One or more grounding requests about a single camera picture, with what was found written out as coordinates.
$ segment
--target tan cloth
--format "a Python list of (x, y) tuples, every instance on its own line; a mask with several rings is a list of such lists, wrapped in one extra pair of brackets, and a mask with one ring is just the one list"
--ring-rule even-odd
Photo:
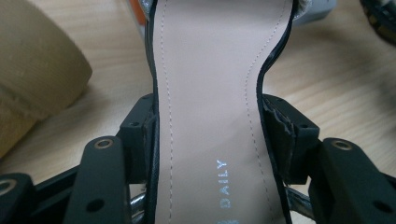
[(0, 2), (0, 158), (37, 120), (59, 113), (92, 70), (67, 35), (23, 0)]

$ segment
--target wooden table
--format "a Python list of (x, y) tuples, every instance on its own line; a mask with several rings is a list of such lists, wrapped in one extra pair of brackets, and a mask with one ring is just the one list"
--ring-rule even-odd
[[(152, 92), (152, 79), (125, 0), (33, 2), (70, 35), (93, 69), (83, 95), (37, 124), (0, 162), (0, 174), (27, 173), (39, 183), (77, 165), (93, 138), (115, 134), (137, 99)], [(396, 176), (395, 59), (396, 48), (374, 33), (359, 1), (339, 1), (325, 20), (293, 28), (263, 91), (312, 119), (321, 139), (350, 140), (380, 171)]]

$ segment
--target shoe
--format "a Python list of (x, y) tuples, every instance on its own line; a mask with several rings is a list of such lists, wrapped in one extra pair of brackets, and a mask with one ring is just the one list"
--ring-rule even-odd
[(262, 118), (296, 1), (160, 0), (146, 28), (157, 125), (146, 223), (291, 223)]

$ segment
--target black metal bracket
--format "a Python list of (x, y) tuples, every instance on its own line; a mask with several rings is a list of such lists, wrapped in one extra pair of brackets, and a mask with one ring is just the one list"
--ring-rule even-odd
[[(23, 174), (0, 176), (0, 224), (144, 223), (144, 195), (155, 117), (152, 94), (142, 97), (116, 136), (92, 140), (81, 164), (37, 186)], [(290, 209), (317, 223), (396, 223), (396, 181), (342, 139), (318, 140), (319, 127), (286, 101), (264, 95), (276, 168), (285, 184), (312, 181), (307, 196), (286, 188)]]

